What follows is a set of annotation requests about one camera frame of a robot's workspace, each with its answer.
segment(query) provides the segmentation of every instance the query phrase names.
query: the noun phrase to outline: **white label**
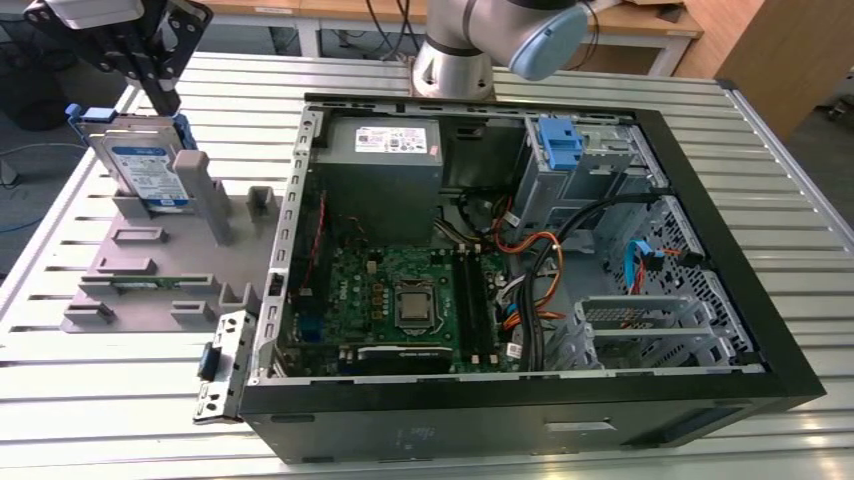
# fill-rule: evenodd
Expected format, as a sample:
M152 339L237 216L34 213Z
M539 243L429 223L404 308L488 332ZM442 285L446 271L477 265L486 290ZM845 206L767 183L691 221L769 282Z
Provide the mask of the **white label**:
M504 220L507 220L507 223L511 224L513 227L519 226L519 222L521 221L519 219L519 217L516 217L512 213L507 212L504 214Z
M521 345L517 343L507 344L507 356L509 358L515 358L516 360L521 358Z
M293 10L289 8L254 7L254 11L257 13L278 13L281 15L290 15L293 13Z
M162 148L112 147L112 154L121 176L145 203L160 207L186 205L186 191L169 170L169 156Z
M356 130L356 152L426 153L426 129L361 127Z

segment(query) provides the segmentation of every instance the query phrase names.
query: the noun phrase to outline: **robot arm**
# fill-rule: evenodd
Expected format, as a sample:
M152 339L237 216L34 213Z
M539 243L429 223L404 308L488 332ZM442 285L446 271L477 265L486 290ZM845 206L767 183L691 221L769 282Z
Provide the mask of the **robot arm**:
M23 18L98 70L118 70L158 115L177 112L174 84L213 18L208 7L188 0L35 0Z
M576 0L430 0L414 89L425 97L485 98L492 61L541 80L565 65L585 32Z

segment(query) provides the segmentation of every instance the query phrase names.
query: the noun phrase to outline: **slotted aluminum table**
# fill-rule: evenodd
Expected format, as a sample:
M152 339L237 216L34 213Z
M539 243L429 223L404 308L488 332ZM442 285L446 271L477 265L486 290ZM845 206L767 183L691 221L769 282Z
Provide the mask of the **slotted aluminum table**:
M58 331L116 213L114 182L89 152L0 290L0 467L30 467L1 478L854 476L854 236L739 94L709 81L600 74L529 84L499 69L495 80L499 100L661 111L828 395L675 450L286 466L245 425L190 423L209 334ZM281 191L302 94L405 95L408 81L396 63L200 53L178 91L210 175L230 192ZM132 90L118 106L152 113Z

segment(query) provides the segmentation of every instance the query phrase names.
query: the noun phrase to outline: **ram slot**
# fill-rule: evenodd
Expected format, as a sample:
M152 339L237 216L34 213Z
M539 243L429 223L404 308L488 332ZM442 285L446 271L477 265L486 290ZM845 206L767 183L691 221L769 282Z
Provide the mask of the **ram slot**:
M495 354L492 323L480 261L470 253L453 256L453 294L460 357L472 363L486 362Z

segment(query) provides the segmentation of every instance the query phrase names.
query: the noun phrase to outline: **cpu socket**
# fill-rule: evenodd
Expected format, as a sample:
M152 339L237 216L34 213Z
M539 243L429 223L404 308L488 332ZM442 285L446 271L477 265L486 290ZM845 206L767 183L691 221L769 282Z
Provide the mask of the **cpu socket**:
M394 326L408 335L421 335L433 328L433 288L425 280L400 280L394 284Z

